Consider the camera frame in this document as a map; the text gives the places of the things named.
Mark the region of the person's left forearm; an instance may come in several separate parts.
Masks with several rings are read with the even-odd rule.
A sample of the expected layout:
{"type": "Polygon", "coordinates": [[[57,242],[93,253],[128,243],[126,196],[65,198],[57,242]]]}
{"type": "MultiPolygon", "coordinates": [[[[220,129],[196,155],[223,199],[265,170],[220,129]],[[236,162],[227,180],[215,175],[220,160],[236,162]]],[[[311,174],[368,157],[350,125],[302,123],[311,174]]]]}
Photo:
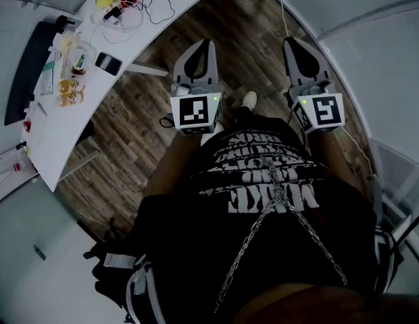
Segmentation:
{"type": "Polygon", "coordinates": [[[175,135],[143,191],[139,212],[158,208],[182,211],[187,195],[182,191],[201,146],[200,136],[175,135]]]}

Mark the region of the black cylindrical holder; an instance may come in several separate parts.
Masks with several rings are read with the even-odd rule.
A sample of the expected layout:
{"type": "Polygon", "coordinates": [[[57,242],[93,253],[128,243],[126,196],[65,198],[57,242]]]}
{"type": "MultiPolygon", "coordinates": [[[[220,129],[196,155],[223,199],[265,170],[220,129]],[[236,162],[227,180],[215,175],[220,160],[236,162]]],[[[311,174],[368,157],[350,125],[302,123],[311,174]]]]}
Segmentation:
{"type": "Polygon", "coordinates": [[[81,20],[60,15],[55,21],[56,32],[58,34],[63,34],[65,31],[75,32],[81,24],[81,20]]]}

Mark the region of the white green-edged leaflet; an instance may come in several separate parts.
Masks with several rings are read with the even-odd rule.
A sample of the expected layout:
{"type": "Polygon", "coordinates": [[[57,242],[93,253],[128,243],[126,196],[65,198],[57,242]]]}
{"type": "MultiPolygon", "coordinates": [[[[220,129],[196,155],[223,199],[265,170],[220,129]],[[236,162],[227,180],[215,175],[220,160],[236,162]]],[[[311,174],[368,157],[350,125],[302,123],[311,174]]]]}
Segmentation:
{"type": "Polygon", "coordinates": [[[57,51],[53,50],[43,66],[40,76],[40,95],[52,95],[55,93],[54,72],[57,51]]]}

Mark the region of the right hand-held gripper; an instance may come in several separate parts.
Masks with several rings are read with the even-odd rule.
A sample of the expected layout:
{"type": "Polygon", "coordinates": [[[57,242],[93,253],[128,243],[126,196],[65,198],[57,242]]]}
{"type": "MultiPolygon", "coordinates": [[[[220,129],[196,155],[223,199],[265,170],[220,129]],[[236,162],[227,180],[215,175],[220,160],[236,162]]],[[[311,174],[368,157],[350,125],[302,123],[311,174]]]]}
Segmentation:
{"type": "Polygon", "coordinates": [[[283,55],[292,85],[309,83],[289,89],[293,116],[304,133],[326,132],[343,127],[343,95],[335,90],[330,80],[326,58],[310,44],[294,37],[284,40],[283,55]]]}

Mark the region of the black smartphone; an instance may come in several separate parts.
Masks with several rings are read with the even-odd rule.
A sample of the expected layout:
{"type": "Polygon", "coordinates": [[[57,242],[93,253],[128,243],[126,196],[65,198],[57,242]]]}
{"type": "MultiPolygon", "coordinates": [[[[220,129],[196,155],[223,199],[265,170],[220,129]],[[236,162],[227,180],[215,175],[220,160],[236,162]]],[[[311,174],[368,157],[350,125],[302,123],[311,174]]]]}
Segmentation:
{"type": "Polygon", "coordinates": [[[111,55],[100,52],[95,60],[95,66],[108,74],[117,76],[122,66],[122,62],[111,55]]]}

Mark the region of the clear plastic bag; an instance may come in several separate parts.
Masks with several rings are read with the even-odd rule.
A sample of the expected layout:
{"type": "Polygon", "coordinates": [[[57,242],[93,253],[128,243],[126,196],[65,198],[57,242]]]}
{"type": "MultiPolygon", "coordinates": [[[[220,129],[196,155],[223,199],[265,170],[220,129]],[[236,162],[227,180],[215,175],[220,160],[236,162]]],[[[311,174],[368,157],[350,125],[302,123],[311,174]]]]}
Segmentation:
{"type": "Polygon", "coordinates": [[[64,56],[65,63],[71,68],[73,60],[81,53],[86,55],[85,69],[89,67],[95,53],[90,44],[73,34],[62,34],[58,43],[58,50],[64,56]]]}

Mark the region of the large black monitor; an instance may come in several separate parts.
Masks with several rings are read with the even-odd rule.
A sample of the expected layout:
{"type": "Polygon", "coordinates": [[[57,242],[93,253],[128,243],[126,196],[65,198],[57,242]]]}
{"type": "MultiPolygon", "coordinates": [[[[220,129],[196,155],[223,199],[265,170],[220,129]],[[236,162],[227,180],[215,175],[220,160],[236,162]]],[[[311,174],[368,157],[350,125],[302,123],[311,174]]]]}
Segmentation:
{"type": "Polygon", "coordinates": [[[39,22],[31,34],[17,66],[7,102],[4,126],[22,121],[56,35],[55,24],[39,22]]]}

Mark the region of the white desk leg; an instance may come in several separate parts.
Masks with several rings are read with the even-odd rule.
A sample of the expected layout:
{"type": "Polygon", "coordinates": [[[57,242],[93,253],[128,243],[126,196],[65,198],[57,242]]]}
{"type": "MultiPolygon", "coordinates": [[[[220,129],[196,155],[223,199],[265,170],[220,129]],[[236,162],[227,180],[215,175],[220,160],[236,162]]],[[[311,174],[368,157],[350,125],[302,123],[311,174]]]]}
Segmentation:
{"type": "Polygon", "coordinates": [[[169,71],[162,67],[150,65],[148,63],[143,63],[139,61],[133,62],[130,65],[128,65],[126,67],[126,71],[139,74],[149,74],[160,77],[166,77],[169,74],[169,71]]]}
{"type": "Polygon", "coordinates": [[[93,159],[100,155],[100,150],[98,148],[91,147],[89,152],[85,152],[83,156],[78,157],[75,161],[70,161],[72,155],[76,151],[77,147],[75,146],[70,153],[69,159],[67,160],[57,183],[60,183],[62,180],[66,179],[68,176],[72,175],[74,172],[84,167],[87,163],[90,163],[93,159]]]}

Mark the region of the black power adapter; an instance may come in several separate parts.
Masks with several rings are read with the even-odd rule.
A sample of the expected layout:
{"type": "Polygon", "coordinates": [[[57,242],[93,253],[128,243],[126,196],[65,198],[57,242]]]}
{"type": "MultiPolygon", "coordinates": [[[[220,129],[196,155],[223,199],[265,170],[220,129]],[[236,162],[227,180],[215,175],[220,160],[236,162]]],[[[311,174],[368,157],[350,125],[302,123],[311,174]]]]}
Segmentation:
{"type": "Polygon", "coordinates": [[[122,14],[122,8],[115,6],[103,16],[103,20],[105,22],[110,19],[115,20],[115,19],[118,19],[118,17],[121,16],[121,14],[122,14]]]}

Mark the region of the person's right forearm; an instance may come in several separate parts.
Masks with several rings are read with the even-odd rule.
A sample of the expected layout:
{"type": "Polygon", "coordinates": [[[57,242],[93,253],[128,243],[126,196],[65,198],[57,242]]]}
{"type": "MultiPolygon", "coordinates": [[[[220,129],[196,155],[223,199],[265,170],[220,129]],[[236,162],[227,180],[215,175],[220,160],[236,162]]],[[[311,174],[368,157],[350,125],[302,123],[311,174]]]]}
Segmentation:
{"type": "Polygon", "coordinates": [[[349,141],[339,144],[333,132],[310,134],[307,137],[313,158],[327,166],[338,178],[358,190],[371,203],[372,193],[368,178],[372,168],[365,156],[349,141]]]}

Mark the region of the small colourful snack packet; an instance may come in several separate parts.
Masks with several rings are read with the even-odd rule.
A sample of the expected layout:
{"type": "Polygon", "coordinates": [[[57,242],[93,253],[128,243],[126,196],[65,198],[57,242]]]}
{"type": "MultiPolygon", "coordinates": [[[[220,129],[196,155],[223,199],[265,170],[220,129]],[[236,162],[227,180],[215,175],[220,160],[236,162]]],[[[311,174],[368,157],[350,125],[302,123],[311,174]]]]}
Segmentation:
{"type": "Polygon", "coordinates": [[[81,53],[78,57],[76,57],[73,62],[72,62],[72,67],[71,67],[71,73],[73,75],[78,75],[78,76],[82,76],[85,74],[86,70],[85,70],[85,60],[86,60],[86,55],[84,53],[81,53]]]}

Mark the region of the black printed T-shirt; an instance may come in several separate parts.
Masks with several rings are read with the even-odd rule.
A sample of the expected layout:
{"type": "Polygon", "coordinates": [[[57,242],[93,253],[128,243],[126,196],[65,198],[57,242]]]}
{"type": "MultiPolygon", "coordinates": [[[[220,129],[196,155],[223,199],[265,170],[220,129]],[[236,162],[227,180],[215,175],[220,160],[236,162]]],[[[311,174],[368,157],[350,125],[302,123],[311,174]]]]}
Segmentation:
{"type": "Polygon", "coordinates": [[[287,283],[373,290],[372,205],[283,120],[251,115],[206,142],[182,191],[182,211],[136,219],[167,324],[226,324],[287,283]]]}

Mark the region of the white notebook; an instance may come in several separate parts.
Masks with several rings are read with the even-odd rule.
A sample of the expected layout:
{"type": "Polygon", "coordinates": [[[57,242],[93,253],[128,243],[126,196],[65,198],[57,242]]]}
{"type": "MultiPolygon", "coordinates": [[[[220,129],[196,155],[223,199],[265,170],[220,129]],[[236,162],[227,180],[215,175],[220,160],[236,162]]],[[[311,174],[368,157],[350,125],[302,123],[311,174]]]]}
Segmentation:
{"type": "Polygon", "coordinates": [[[47,121],[47,112],[40,103],[33,103],[24,120],[30,120],[32,125],[30,132],[23,128],[22,137],[29,148],[36,149],[41,141],[43,130],[47,121]]]}

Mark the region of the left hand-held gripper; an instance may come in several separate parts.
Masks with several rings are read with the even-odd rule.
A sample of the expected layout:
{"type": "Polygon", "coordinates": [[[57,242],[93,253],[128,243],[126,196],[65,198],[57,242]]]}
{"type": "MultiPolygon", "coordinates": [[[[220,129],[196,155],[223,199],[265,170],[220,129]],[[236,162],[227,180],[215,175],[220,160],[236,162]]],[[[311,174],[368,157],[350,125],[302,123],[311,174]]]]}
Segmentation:
{"type": "MultiPolygon", "coordinates": [[[[218,66],[213,41],[203,39],[190,46],[174,65],[174,79],[217,84],[218,66]]],[[[170,105],[174,127],[184,135],[212,134],[219,118],[223,89],[173,84],[170,105]]]]}

